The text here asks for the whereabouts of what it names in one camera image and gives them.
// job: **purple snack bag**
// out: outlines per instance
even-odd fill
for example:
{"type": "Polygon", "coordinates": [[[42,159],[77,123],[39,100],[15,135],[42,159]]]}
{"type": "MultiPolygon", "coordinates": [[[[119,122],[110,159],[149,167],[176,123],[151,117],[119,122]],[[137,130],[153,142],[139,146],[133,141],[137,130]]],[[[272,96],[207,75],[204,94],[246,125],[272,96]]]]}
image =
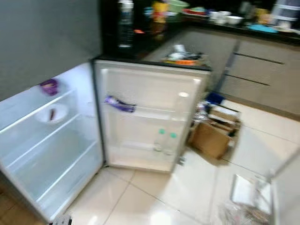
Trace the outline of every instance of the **purple snack bag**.
{"type": "Polygon", "coordinates": [[[111,95],[107,96],[105,98],[104,102],[115,107],[116,109],[119,109],[121,111],[128,112],[128,113],[133,113],[135,111],[135,107],[136,107],[136,105],[127,104],[111,95]]]}
{"type": "Polygon", "coordinates": [[[49,96],[53,96],[58,93],[58,82],[55,79],[44,81],[40,83],[39,86],[42,88],[42,91],[49,96]]]}

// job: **plastic bottle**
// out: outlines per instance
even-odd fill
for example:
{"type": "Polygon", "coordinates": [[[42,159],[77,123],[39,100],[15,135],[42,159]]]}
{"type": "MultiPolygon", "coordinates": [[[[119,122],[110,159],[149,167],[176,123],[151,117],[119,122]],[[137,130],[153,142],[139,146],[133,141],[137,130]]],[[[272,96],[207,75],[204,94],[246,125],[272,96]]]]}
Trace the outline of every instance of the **plastic bottle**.
{"type": "Polygon", "coordinates": [[[166,141],[164,153],[166,155],[173,155],[176,150],[176,137],[177,135],[175,133],[170,133],[170,136],[168,140],[166,141]]]}
{"type": "Polygon", "coordinates": [[[133,37],[133,2],[132,0],[119,0],[119,47],[130,48],[133,37]]]}
{"type": "Polygon", "coordinates": [[[164,139],[165,139],[165,130],[159,129],[158,136],[154,141],[154,150],[155,151],[162,151],[164,139]]]}

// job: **plastic bag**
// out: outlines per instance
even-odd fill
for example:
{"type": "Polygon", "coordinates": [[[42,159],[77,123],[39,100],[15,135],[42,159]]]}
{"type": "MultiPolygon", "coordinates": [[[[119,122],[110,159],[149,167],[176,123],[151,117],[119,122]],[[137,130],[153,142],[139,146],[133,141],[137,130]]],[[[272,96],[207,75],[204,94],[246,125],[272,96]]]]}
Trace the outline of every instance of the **plastic bag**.
{"type": "Polygon", "coordinates": [[[219,217],[223,225],[269,225],[269,216],[265,213],[233,202],[219,206],[219,217]]]}

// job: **bowl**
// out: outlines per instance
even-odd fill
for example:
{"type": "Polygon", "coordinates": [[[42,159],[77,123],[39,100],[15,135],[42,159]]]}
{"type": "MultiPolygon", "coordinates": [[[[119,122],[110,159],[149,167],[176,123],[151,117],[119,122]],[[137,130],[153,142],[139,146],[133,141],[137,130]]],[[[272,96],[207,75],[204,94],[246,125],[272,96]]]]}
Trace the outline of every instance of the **bowl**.
{"type": "Polygon", "coordinates": [[[236,25],[242,21],[243,17],[240,16],[233,16],[229,15],[227,16],[227,22],[231,25],[236,25]]]}
{"type": "Polygon", "coordinates": [[[170,0],[168,11],[179,13],[188,6],[189,6],[189,4],[184,1],[170,0]]]}
{"type": "Polygon", "coordinates": [[[35,117],[41,123],[54,125],[62,122],[68,112],[69,109],[66,105],[54,103],[37,112],[35,117]]]}

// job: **black countertop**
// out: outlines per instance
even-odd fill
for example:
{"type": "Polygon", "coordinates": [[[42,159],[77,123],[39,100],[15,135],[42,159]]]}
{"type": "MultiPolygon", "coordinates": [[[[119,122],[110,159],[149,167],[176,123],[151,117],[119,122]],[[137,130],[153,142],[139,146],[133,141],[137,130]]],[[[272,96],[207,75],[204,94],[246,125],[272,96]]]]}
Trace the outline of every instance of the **black countertop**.
{"type": "Polygon", "coordinates": [[[100,59],[111,59],[111,60],[129,60],[136,62],[136,60],[141,60],[150,52],[159,48],[163,43],[167,42],[177,34],[181,33],[185,29],[190,28],[201,28],[206,30],[214,30],[220,32],[226,32],[230,34],[238,34],[247,37],[253,37],[257,39],[263,39],[271,42],[283,43],[292,46],[300,46],[300,35],[296,33],[267,33],[262,31],[250,30],[246,25],[219,25],[210,21],[199,21],[196,18],[182,18],[178,17],[178,22],[167,22],[166,24],[159,24],[161,26],[159,30],[162,32],[157,34],[139,34],[134,36],[133,46],[129,49],[119,49],[117,47],[111,46],[109,51],[104,52],[100,59]]]}

